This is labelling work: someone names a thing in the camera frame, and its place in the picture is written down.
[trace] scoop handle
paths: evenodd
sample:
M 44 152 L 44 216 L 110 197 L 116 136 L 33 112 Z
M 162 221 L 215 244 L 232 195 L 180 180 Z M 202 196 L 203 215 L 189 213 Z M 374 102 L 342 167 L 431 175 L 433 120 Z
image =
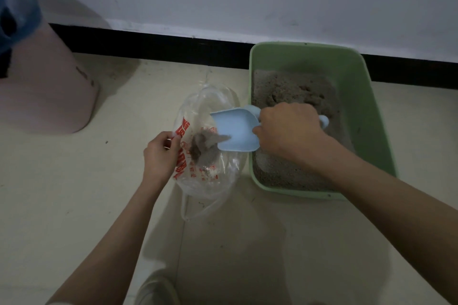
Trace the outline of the scoop handle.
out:
M 251 112 L 259 120 L 259 115 L 260 115 L 259 107 L 255 105 L 245 105 L 243 108 Z M 329 126 L 329 118 L 324 115 L 319 115 L 318 117 L 320 118 L 321 128 L 326 129 L 326 127 Z

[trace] forearm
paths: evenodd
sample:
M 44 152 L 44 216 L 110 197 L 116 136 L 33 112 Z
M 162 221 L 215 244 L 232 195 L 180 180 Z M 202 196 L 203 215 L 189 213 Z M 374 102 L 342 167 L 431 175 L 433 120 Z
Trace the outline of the forearm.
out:
M 316 171 L 332 181 L 447 300 L 458 303 L 458 211 L 328 142 Z
M 161 186 L 140 185 L 105 236 L 49 303 L 123 303 Z

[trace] blue scoop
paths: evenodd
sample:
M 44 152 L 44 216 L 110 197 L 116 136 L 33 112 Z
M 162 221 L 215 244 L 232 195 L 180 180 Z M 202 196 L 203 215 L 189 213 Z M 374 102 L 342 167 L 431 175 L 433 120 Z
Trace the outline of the blue scoop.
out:
M 259 148 L 259 139 L 252 130 L 259 123 L 260 108 L 253 105 L 212 112 L 218 134 L 230 136 L 218 143 L 221 151 L 253 152 Z M 329 125 L 328 117 L 320 115 L 322 128 Z

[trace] shoe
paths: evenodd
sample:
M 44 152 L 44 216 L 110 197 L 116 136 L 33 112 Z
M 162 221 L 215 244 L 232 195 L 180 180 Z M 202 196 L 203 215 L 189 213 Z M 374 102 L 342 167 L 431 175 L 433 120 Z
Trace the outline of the shoe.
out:
M 180 305 L 180 298 L 169 279 L 150 276 L 138 290 L 134 305 Z

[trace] litter box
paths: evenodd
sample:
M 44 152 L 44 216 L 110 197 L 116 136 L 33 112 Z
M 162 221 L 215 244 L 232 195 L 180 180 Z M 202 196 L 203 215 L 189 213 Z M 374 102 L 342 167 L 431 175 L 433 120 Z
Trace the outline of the litter box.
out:
M 397 176 L 396 166 L 385 127 L 370 86 L 369 72 L 361 54 L 341 46 L 296 42 L 263 42 L 250 52 L 249 103 L 255 70 L 303 72 L 326 76 L 337 90 L 343 122 L 348 128 L 355 153 L 388 174 Z M 315 199 L 345 197 L 338 192 L 304 191 L 267 187 L 253 172 L 250 154 L 250 173 L 255 183 L 270 192 Z

